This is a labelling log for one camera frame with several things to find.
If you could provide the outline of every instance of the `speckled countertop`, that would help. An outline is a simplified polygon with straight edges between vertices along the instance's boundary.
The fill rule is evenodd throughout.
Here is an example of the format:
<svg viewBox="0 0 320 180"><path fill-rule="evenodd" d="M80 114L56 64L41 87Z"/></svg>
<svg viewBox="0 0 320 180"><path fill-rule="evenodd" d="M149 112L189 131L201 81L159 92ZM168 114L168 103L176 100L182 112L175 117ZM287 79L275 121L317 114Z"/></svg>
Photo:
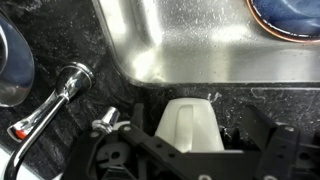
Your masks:
<svg viewBox="0 0 320 180"><path fill-rule="evenodd" d="M134 104L144 103L150 130L157 127L167 102L179 97L208 99L218 122L225 126L240 125L246 104L309 135L320 126L319 84L137 87L113 66L90 0L6 0L0 2L0 8L25 36L36 66L26 101L14 108L0 108L0 143L9 150L18 144L7 135L7 127L45 101L64 63L87 63L97 75L94 88L66 105L27 154L25 162L44 179L63 171L76 138L110 105L120 110L121 119L129 119Z"/></svg>

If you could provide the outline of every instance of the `metal bolt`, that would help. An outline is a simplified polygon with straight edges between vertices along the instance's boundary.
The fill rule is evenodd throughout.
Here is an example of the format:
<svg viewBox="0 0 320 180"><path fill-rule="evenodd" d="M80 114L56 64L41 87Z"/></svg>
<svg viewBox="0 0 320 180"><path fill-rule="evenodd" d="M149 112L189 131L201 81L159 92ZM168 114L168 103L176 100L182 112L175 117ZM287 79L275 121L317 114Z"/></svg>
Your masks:
<svg viewBox="0 0 320 180"><path fill-rule="evenodd" d="M263 177L263 180L278 180L278 178L276 178L272 175L266 175Z"/></svg>
<svg viewBox="0 0 320 180"><path fill-rule="evenodd" d="M294 131L294 128L291 127L291 126L286 126L284 129L287 130L287 131L290 131L290 132Z"/></svg>
<svg viewBox="0 0 320 180"><path fill-rule="evenodd" d="M92 137L92 138L96 138L96 137L98 137L99 136L99 133L98 132L92 132L91 134L90 134L90 137Z"/></svg>
<svg viewBox="0 0 320 180"><path fill-rule="evenodd" d="M123 130L124 130L124 131L130 131L130 130L131 130L131 127L130 127L130 126L126 126L126 127L123 128Z"/></svg>
<svg viewBox="0 0 320 180"><path fill-rule="evenodd" d="M198 178L198 180L212 180L209 175L201 174Z"/></svg>

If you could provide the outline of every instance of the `sink basin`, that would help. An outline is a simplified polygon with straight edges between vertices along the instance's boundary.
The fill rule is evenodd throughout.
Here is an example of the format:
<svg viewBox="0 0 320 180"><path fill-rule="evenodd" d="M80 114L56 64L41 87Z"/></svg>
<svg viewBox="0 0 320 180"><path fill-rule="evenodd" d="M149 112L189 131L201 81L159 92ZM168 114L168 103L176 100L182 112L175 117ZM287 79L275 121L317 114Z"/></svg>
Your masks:
<svg viewBox="0 0 320 180"><path fill-rule="evenodd" d="M320 46L265 32L244 0L93 0L134 83L319 82Z"/></svg>

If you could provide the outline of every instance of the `faucet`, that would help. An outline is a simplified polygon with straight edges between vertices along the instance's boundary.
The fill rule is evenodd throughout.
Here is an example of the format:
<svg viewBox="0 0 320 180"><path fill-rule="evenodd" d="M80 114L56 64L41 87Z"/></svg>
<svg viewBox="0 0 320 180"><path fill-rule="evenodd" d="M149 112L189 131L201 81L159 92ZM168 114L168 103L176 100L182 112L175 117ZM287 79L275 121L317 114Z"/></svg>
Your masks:
<svg viewBox="0 0 320 180"><path fill-rule="evenodd" d="M16 179L24 156L51 122L58 110L75 96L90 89L93 84L94 74L86 65L72 62L62 68L56 83L56 88L48 100L28 118L18 122L18 124L23 125L21 127L26 128L26 131L21 131L26 134L22 134L25 138L21 138L20 146L10 157L4 173L4 180Z"/></svg>

